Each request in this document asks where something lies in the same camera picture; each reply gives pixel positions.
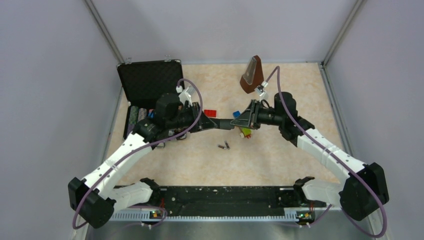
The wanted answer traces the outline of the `black remote control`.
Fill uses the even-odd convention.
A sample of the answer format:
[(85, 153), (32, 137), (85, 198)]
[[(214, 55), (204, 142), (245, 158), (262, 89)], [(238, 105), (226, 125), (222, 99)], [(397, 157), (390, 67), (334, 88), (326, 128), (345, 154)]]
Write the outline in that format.
[(216, 124), (216, 128), (220, 130), (232, 130), (235, 128), (235, 126), (231, 124), (231, 119), (214, 118), (212, 121)]

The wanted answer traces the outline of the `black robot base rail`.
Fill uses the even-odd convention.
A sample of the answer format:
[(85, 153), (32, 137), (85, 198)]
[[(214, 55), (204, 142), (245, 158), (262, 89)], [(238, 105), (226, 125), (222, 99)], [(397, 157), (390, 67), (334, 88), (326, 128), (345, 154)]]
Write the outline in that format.
[(112, 215), (113, 221), (313, 223), (327, 204), (307, 200), (299, 186), (153, 186), (146, 203)]

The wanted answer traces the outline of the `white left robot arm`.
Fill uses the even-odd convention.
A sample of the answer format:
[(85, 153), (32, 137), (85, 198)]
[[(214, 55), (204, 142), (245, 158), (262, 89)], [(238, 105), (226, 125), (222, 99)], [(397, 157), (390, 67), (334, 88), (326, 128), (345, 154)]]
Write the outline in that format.
[(86, 225), (97, 229), (112, 215), (138, 203), (154, 207), (160, 193), (152, 186), (138, 182), (115, 188), (126, 173), (145, 155), (161, 143), (172, 141), (190, 132), (205, 130), (202, 124), (204, 101), (197, 102), (189, 93), (163, 94), (156, 102), (152, 117), (136, 123), (121, 146), (91, 173), (82, 179), (73, 178), (67, 185), (70, 207), (74, 210), (72, 228)]

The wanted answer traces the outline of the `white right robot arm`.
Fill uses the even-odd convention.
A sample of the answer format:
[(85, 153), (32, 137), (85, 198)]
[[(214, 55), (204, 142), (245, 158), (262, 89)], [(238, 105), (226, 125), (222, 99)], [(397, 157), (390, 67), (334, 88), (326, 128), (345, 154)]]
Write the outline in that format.
[(353, 220), (361, 221), (379, 208), (378, 202), (389, 202), (383, 168), (366, 164), (349, 155), (325, 138), (315, 126), (298, 115), (297, 102), (289, 92), (274, 96), (274, 107), (251, 100), (247, 109), (233, 119), (231, 125), (257, 130), (261, 125), (277, 126), (281, 136), (295, 147), (313, 156), (329, 170), (338, 183), (311, 178), (293, 192), (299, 206), (311, 201), (340, 207)]

